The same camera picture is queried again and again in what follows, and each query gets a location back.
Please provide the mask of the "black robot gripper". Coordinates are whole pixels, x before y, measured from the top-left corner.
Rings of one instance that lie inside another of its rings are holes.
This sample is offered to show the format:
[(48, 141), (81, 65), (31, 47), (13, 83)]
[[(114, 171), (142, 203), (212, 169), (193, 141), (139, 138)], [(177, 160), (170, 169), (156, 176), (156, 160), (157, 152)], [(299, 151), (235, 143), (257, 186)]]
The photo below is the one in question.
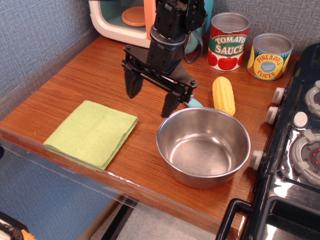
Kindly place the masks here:
[(147, 80), (167, 92), (161, 113), (163, 118), (169, 117), (180, 103), (188, 102), (198, 86), (182, 65), (182, 60), (191, 64), (198, 58), (187, 59), (188, 40), (189, 36), (183, 33), (175, 39), (152, 33), (148, 49), (125, 46), (122, 67), (128, 97), (134, 98)]

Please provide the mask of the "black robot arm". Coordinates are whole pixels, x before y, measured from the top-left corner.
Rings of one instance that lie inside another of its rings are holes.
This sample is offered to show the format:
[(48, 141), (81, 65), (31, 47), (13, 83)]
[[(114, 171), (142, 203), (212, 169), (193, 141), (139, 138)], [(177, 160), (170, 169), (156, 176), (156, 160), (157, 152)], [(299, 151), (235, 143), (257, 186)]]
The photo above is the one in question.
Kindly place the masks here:
[(203, 44), (197, 30), (204, 26), (207, 15), (202, 0), (156, 1), (149, 49), (131, 45), (124, 47), (122, 66), (129, 98), (140, 92), (144, 80), (167, 91), (161, 114), (163, 118), (169, 117), (180, 103), (191, 100), (198, 83), (185, 70), (182, 61), (192, 64), (198, 59), (188, 60), (186, 47), (191, 33)]

